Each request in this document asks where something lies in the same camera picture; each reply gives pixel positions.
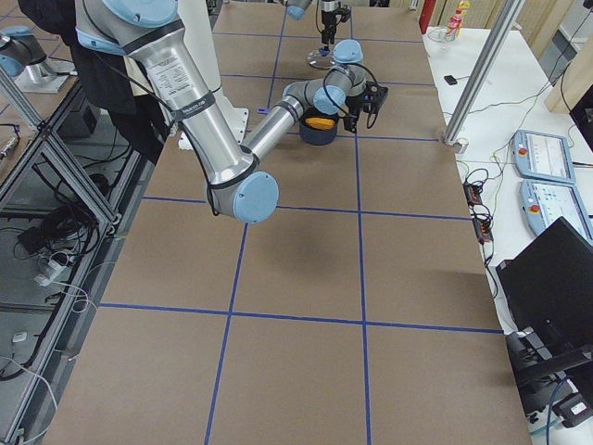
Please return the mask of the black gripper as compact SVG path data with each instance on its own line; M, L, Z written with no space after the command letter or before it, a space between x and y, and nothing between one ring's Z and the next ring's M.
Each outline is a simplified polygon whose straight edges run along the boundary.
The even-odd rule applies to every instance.
M367 98L368 95L366 93L347 97L346 106L348 116L343 118L344 129L347 132L351 134L358 132L360 114L368 111Z
M323 11L322 19L322 50L329 51L329 45L334 45L334 37L339 23L345 23L350 19L349 9L336 9L334 11Z

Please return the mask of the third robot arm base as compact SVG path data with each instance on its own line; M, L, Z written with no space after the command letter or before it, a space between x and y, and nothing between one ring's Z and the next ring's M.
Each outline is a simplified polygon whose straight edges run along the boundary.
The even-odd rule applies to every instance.
M1 30L1 68L23 93L56 94L75 71L70 61L48 58L32 31L23 25Z

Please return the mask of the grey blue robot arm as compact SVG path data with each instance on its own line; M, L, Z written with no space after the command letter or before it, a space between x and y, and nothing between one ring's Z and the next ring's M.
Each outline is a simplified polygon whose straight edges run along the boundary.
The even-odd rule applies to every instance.
M238 111L219 104L220 80L205 4L187 1L78 1L80 44L100 55L129 57L142 65L153 90L188 138L206 179L216 215L259 223L275 211L279 187L261 160L305 111L325 115L367 110L372 87L360 43L346 39L335 65L320 79L291 83L248 135L231 125Z
M351 8L342 1L282 0L279 4L283 5L286 13L295 20L302 19L310 5L315 5L316 28L322 38L319 53L324 57L330 55L338 24L346 23L351 18Z

